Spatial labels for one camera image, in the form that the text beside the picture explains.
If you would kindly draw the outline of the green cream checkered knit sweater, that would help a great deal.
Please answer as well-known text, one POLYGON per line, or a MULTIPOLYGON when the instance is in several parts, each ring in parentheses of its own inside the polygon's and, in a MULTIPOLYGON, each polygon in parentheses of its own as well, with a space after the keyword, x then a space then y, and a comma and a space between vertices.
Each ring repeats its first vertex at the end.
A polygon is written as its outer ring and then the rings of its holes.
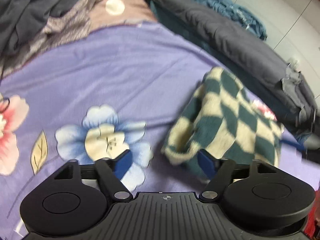
POLYGON ((172 126, 162 153, 171 165, 182 165, 207 183, 215 171, 205 170, 199 150, 237 164, 262 160, 277 167, 283 131, 281 123, 265 117, 249 100, 235 75, 215 67, 205 74, 172 126))

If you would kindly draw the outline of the purple floral bed sheet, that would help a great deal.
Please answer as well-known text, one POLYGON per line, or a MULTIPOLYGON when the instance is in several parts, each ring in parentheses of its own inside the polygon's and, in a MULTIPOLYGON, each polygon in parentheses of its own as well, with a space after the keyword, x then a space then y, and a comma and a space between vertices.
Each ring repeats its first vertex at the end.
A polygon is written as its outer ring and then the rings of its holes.
POLYGON ((235 75, 163 25, 142 23, 96 31, 6 77, 1 239, 308 239, 319 192, 306 166, 294 172, 295 130, 241 80, 283 125, 277 167, 217 159, 204 183, 162 153, 215 67, 235 75), (119 180, 113 159, 125 150, 133 163, 119 180))

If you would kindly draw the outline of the mauve patterned garment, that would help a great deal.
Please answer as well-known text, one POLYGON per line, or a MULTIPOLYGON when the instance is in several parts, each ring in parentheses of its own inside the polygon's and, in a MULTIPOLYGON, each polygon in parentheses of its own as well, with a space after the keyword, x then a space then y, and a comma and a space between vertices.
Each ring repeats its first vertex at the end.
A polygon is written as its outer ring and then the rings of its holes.
POLYGON ((14 55, 1 55, 1 77, 22 68, 33 57, 57 46, 85 38, 91 25, 89 11, 99 0, 79 0, 61 17, 50 17, 45 27, 14 55))

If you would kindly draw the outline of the pink brown pillow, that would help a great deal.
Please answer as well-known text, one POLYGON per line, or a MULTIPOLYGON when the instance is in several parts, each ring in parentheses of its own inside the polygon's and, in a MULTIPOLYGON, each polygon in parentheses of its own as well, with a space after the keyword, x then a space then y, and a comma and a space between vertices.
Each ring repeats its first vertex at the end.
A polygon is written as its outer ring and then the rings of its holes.
POLYGON ((101 0, 89 12, 90 32, 116 25, 157 22, 144 0, 101 0))

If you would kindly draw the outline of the dark grey garment pile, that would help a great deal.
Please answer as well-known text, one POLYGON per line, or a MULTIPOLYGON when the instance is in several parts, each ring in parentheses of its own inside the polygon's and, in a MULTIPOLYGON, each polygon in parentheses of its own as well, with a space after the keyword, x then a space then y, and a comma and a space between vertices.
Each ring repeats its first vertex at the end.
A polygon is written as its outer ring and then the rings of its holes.
POLYGON ((61 17, 79 0, 1 0, 1 55, 14 55, 50 17, 61 17))

